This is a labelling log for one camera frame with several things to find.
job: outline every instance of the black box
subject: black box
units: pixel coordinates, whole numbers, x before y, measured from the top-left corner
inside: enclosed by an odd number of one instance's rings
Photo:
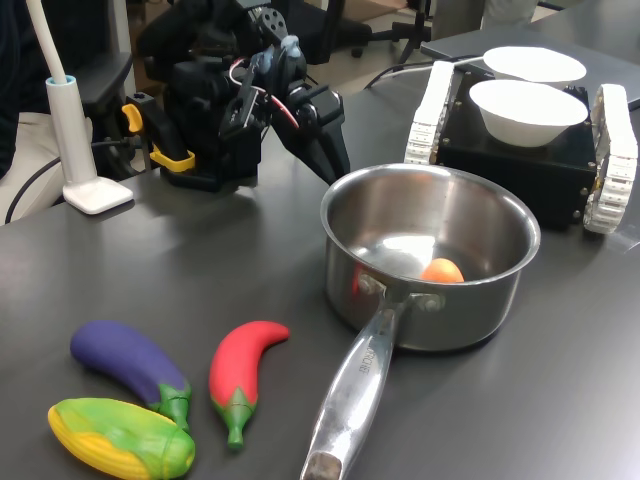
[[[591,123],[565,130],[544,147],[514,147],[494,139],[484,126],[469,89],[483,81],[465,75],[440,136],[437,163],[475,173],[520,198],[542,226],[565,228],[584,215],[596,178]],[[589,102],[584,89],[568,93]]]

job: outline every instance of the saucepan rim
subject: saucepan rim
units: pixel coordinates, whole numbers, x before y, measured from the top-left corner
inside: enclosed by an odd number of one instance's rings
[[[355,182],[358,178],[370,174],[371,172],[377,172],[377,171],[384,171],[384,170],[391,170],[391,171],[414,171],[414,172],[422,172],[422,173],[429,173],[432,175],[439,175],[439,176],[444,176],[445,174],[447,176],[453,174],[456,175],[458,177],[462,177],[466,180],[469,180],[473,183],[479,184],[481,186],[487,187],[490,190],[493,190],[496,194],[498,195],[503,195],[504,198],[508,199],[508,202],[511,203],[511,205],[518,209],[521,210],[523,217],[526,218],[527,220],[527,225],[528,225],[528,229],[530,231],[530,244],[529,244],[529,251],[527,252],[527,254],[513,267],[511,267],[508,270],[505,270],[502,273],[499,273],[498,275],[494,275],[492,277],[487,277],[487,278],[483,278],[480,280],[471,280],[468,282],[461,282],[461,283],[439,283],[439,282],[428,282],[425,280],[421,280],[419,278],[416,277],[407,277],[404,275],[397,275],[397,274],[393,274],[393,273],[389,273],[386,272],[378,267],[376,267],[375,265],[367,262],[366,260],[363,260],[361,257],[357,256],[355,253],[353,253],[349,248],[347,248],[342,242],[340,242],[338,240],[338,238],[335,236],[335,234],[333,233],[333,230],[331,229],[331,226],[329,225],[329,206],[331,205],[331,202],[333,201],[333,199],[336,197],[336,195],[341,191],[344,190],[345,188],[348,188],[348,186],[350,184],[352,184],[353,182]],[[468,286],[468,285],[481,285],[484,283],[491,283],[491,282],[495,282],[497,280],[509,277],[510,275],[513,275],[514,273],[518,272],[519,270],[522,270],[532,259],[533,257],[535,257],[536,253],[538,252],[538,249],[540,247],[540,237],[541,237],[541,232],[540,232],[540,225],[538,224],[538,221],[536,220],[536,217],[533,215],[533,213],[531,213],[531,210],[529,210],[529,207],[527,207],[522,200],[520,200],[518,197],[516,197],[513,193],[511,193],[509,190],[507,190],[506,188],[501,187],[500,185],[487,180],[486,178],[482,178],[479,177],[478,175],[474,175],[472,173],[469,172],[464,172],[462,170],[457,170],[455,168],[448,168],[448,167],[440,167],[440,166],[434,166],[434,165],[417,165],[417,164],[409,164],[409,163],[390,163],[390,164],[386,164],[386,165],[378,165],[375,167],[368,167],[368,168],[363,168],[361,170],[356,170],[354,172],[351,172],[348,175],[345,175],[344,177],[342,177],[341,179],[339,179],[338,181],[336,181],[331,187],[329,187],[329,190],[327,190],[327,192],[325,193],[324,197],[322,198],[322,203],[320,204],[320,217],[322,219],[322,226],[324,227],[325,232],[327,233],[327,236],[338,246],[340,247],[340,249],[345,252],[347,255],[349,255],[352,259],[354,259],[356,262],[365,265],[367,268],[369,268],[370,270],[380,273],[382,275],[385,275],[387,277],[390,277],[392,279],[395,280],[400,280],[400,281],[409,281],[409,282],[416,282],[418,284],[424,284],[424,285],[442,285],[442,286],[447,286],[447,287],[462,287],[462,286]]]

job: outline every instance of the lamp base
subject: lamp base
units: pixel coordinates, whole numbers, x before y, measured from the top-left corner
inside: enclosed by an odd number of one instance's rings
[[[67,203],[88,215],[97,215],[133,200],[133,192],[108,178],[96,177],[62,187]]]

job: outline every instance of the white bowl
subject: white bowl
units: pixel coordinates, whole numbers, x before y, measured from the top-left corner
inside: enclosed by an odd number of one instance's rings
[[[521,79],[560,90],[587,74],[574,58],[540,47],[500,47],[484,54],[496,79]]]
[[[469,90],[489,133],[517,147],[541,147],[587,118],[587,107],[568,93],[520,80],[487,80]]]

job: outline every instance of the orange ball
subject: orange ball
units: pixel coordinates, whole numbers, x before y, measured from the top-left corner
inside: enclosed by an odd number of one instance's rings
[[[461,283],[464,277],[460,269],[451,260],[446,258],[434,258],[429,266],[420,275],[421,280],[438,283]]]

